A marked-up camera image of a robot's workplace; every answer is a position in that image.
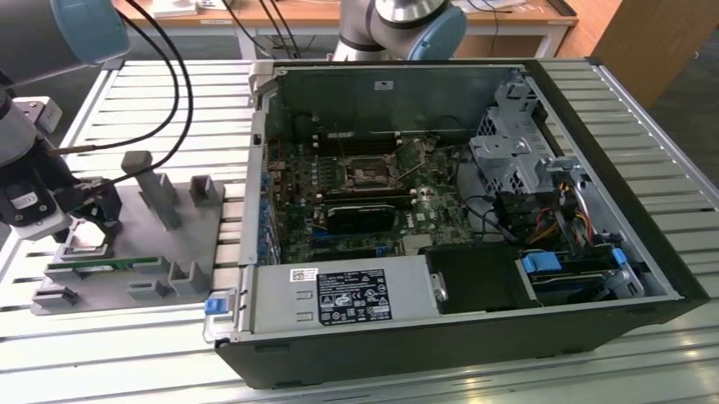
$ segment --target motherboard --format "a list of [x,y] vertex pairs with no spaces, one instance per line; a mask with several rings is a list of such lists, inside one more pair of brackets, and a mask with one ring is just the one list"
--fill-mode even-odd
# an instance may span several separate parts
[[432,133],[325,133],[270,142],[283,263],[417,255],[476,239],[453,177],[458,147]]

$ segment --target sticker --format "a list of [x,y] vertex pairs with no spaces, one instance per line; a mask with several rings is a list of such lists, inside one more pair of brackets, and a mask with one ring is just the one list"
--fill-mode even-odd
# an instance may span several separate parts
[[290,282],[317,279],[317,268],[297,268],[290,271]]
[[233,24],[233,21],[231,20],[225,20],[225,19],[205,19],[205,20],[201,21],[201,24],[230,25],[230,24]]
[[389,91],[396,89],[396,82],[374,82],[375,91]]
[[17,199],[11,199],[13,207],[15,207],[17,210],[22,210],[29,206],[34,206],[39,203],[39,201],[41,199],[38,197],[38,194],[35,194],[34,192],[19,196]]
[[393,320],[385,269],[317,275],[323,326]]

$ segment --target blue latch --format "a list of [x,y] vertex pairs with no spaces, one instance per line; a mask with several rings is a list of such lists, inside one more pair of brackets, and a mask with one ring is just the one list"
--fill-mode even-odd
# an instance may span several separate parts
[[205,302],[205,314],[213,316],[215,314],[227,313],[227,299],[209,299]]
[[617,265],[621,267],[630,261],[622,248],[616,248],[612,250],[612,255],[616,257]]
[[522,258],[522,264],[528,274],[562,270],[562,263],[554,252],[533,252]]

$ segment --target barcode sticker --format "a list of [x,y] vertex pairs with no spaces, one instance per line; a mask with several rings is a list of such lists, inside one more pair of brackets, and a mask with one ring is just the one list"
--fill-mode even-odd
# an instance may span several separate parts
[[290,282],[317,280],[317,268],[297,268],[290,271]]

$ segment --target floor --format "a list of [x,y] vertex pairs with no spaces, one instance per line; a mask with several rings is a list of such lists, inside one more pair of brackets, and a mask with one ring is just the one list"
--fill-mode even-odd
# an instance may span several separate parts
[[[274,45],[265,40],[265,45]],[[233,37],[181,37],[175,44],[187,59],[239,58],[238,42]],[[301,37],[298,46],[307,58],[325,58],[333,51],[337,38],[330,36]],[[273,50],[279,58],[285,51]],[[133,38],[131,60],[158,60],[153,48],[141,38]],[[65,111],[61,127],[51,135],[51,142],[59,145],[81,109],[86,94],[98,76],[99,68],[87,68],[61,77],[35,82],[18,89],[19,96],[46,95]],[[700,51],[700,57],[690,63],[673,86],[652,109],[652,116],[674,138],[686,154],[719,183],[719,30],[716,31]],[[0,245],[7,237],[7,227],[0,227]]]

